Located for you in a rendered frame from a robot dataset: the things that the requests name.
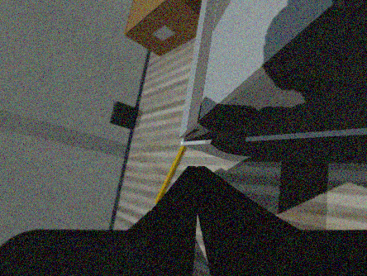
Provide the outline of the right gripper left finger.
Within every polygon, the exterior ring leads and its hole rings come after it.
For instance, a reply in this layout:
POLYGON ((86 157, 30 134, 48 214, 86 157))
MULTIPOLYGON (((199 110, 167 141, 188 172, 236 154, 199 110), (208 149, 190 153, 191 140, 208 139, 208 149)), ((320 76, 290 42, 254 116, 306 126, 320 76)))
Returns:
POLYGON ((0 246, 0 276, 193 276, 199 175, 188 166, 129 230, 33 230, 0 246))

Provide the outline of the grey cardboard mailer box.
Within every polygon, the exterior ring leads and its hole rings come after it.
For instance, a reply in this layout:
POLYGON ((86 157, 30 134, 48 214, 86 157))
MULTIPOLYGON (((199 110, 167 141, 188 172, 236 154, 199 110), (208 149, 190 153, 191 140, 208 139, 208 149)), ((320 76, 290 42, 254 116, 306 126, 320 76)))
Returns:
POLYGON ((367 164, 367 0, 202 0, 179 138, 229 161, 367 164))

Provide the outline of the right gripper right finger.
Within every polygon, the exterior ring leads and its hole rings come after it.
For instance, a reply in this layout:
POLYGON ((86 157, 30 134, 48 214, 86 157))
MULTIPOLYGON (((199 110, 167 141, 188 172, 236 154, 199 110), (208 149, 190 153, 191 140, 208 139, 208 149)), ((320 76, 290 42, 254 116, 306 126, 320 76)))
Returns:
POLYGON ((207 167, 197 170, 211 276, 367 276, 367 230, 299 230, 207 167))

